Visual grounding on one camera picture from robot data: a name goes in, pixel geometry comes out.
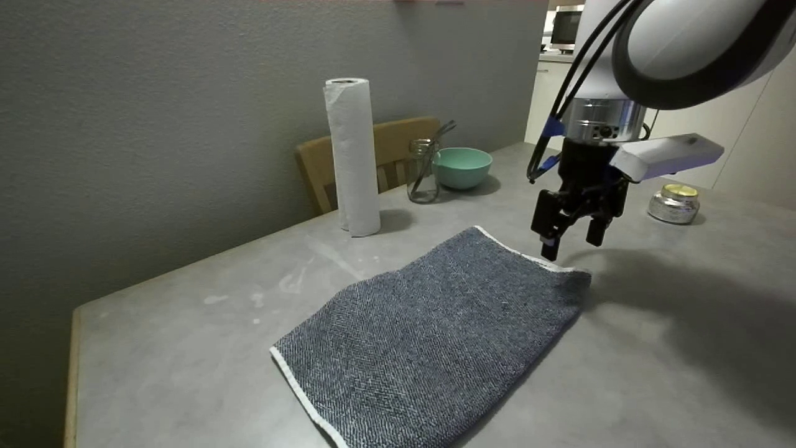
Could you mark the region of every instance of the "towel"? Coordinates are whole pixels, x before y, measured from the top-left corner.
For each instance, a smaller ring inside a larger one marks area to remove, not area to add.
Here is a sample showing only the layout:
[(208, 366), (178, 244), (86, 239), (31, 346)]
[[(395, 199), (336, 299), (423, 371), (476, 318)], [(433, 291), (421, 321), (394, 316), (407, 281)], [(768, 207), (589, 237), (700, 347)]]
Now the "towel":
[(339, 448), (454, 444), (576, 324), (587, 283), (476, 227), (339, 291), (271, 357)]

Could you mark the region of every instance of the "bowl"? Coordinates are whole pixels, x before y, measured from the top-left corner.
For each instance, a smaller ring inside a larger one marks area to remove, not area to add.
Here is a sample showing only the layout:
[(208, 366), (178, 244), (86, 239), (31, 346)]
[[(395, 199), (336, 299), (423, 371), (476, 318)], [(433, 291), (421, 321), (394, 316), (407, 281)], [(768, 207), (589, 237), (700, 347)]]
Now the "bowl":
[(476, 147), (443, 147), (436, 157), (439, 181), (449, 189), (476, 189), (491, 166), (494, 155)]

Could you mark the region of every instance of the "white cylinder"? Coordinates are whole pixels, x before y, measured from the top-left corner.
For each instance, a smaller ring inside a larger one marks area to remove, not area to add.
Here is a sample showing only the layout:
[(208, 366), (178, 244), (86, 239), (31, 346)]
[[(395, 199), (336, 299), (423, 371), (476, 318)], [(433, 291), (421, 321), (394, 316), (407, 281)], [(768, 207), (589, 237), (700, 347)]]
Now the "white cylinder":
[(361, 77), (326, 79), (326, 116), (334, 178), (344, 228), (369, 237), (382, 228), (372, 81)]

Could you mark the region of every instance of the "gray countertop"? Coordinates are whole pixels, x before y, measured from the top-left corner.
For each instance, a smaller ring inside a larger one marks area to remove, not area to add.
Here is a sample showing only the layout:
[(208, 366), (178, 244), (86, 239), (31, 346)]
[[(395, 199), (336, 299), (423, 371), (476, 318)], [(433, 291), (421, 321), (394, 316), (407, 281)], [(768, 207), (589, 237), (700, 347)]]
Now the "gray countertop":
[(562, 51), (540, 51), (540, 61), (552, 61), (552, 65), (572, 65), (576, 54), (562, 54)]
[[(270, 346), (339, 288), (402, 269), (481, 223), (537, 254), (526, 143), (476, 193), (433, 207), (382, 197), (384, 232), (326, 214), (74, 310), (79, 448), (326, 444)], [(560, 263), (592, 272), (589, 306), (467, 444), (795, 448), (796, 214), (708, 191), (694, 227), (644, 214), (635, 186), (606, 249), (569, 228)]]

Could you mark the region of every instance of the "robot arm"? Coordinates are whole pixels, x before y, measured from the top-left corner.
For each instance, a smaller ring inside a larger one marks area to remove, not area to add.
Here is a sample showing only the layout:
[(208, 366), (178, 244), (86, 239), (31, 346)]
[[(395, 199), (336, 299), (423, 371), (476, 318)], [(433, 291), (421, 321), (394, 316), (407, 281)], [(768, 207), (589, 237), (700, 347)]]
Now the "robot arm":
[(791, 0), (644, 0), (615, 40), (615, 77), (644, 106), (715, 100), (790, 54), (795, 6)]
[(709, 101), (773, 70), (796, 41), (795, 0), (587, 0), (578, 46), (587, 46), (623, 4), (615, 41), (603, 54), (586, 54), (596, 65), (560, 111), (562, 186), (540, 191), (533, 217), (548, 258), (582, 217), (592, 219), (587, 242), (599, 245), (611, 220), (623, 217), (630, 181), (721, 157), (721, 147), (700, 133), (642, 141), (647, 106)]

